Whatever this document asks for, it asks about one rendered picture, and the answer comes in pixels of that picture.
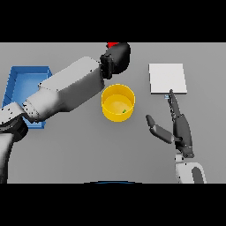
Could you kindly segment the blue tray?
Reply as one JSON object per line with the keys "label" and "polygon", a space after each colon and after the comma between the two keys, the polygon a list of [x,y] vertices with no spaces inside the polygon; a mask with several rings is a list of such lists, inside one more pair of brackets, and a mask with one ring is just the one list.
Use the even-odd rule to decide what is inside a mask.
{"label": "blue tray", "polygon": [[9,131],[18,123],[28,128],[43,128],[54,115],[47,103],[51,92],[42,82],[52,76],[48,66],[12,66],[0,106],[0,132]]}

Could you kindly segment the yellow bowl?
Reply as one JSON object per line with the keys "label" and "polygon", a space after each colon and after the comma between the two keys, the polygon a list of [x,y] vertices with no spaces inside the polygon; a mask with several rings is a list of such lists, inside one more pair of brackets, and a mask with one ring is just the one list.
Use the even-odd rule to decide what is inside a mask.
{"label": "yellow bowl", "polygon": [[135,102],[135,94],[128,86],[110,85],[102,92],[102,113],[112,122],[123,122],[131,117]]}

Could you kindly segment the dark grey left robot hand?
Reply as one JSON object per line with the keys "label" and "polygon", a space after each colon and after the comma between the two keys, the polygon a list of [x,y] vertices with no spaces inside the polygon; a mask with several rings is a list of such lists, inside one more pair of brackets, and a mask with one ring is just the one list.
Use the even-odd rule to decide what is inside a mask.
{"label": "dark grey left robot hand", "polygon": [[119,42],[101,55],[102,76],[111,79],[113,74],[124,72],[130,63],[131,47],[127,42]]}

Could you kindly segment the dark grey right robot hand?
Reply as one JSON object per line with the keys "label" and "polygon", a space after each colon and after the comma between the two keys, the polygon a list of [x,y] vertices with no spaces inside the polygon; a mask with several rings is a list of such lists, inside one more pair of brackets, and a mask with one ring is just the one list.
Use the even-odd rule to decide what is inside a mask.
{"label": "dark grey right robot hand", "polygon": [[169,109],[173,123],[173,132],[158,125],[150,115],[146,115],[149,131],[158,139],[167,144],[175,144],[176,149],[183,155],[184,158],[193,158],[192,150],[192,133],[190,125],[184,114],[180,112],[177,98],[172,89],[169,91]]}

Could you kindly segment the pale square measuring scale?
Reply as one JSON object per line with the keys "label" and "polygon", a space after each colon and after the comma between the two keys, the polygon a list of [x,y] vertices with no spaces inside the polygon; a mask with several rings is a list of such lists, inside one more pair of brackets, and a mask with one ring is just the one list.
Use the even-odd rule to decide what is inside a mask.
{"label": "pale square measuring scale", "polygon": [[185,73],[182,64],[149,64],[151,94],[186,94]]}

